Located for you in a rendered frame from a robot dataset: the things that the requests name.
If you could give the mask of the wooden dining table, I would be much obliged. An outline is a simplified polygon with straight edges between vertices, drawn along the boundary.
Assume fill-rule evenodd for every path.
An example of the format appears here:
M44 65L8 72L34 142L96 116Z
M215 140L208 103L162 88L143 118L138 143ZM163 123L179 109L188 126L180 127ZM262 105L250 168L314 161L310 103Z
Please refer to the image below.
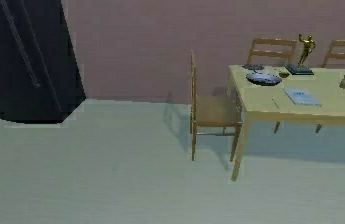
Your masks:
M229 67L228 90L238 93L244 122L233 159L232 180L238 177L244 145L254 120L345 126L345 89L339 87L345 70L315 68L313 72L312 76L289 76L276 86L257 86L247 81L246 69L239 65ZM321 106L295 105L284 93L284 88L306 90ZM272 98L280 109L276 108Z

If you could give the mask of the blue plate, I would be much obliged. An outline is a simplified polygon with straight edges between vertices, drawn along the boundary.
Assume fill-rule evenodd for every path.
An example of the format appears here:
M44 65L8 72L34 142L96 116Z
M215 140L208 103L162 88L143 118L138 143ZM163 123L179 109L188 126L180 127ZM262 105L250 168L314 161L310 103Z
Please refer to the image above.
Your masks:
M266 73L250 73L246 79L252 84L260 86L275 86L282 82L282 79L276 75Z

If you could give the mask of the blue book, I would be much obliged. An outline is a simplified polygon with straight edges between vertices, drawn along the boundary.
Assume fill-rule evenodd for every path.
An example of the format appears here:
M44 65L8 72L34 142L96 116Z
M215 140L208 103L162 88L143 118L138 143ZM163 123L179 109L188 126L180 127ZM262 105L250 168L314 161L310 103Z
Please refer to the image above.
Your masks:
M295 105L321 106L321 103L306 90L284 88L283 91Z

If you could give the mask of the black fridge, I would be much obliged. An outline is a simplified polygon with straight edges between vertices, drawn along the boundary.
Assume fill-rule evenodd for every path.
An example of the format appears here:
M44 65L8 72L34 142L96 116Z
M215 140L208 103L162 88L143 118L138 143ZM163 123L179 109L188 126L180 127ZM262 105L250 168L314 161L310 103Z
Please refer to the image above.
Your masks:
M6 0L41 84L33 86L0 4L0 119L63 122L85 99L62 0Z

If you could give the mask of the gold statuette on black base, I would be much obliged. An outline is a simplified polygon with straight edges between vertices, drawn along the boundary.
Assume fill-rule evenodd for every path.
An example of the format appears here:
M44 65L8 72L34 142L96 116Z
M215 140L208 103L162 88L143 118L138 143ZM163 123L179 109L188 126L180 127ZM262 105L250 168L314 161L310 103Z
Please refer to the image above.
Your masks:
M316 48L316 43L311 35L304 39L302 34L298 34L298 40L303 44L300 59L296 65L287 64L285 68L291 75L313 75L313 71L309 67L305 66L304 62Z

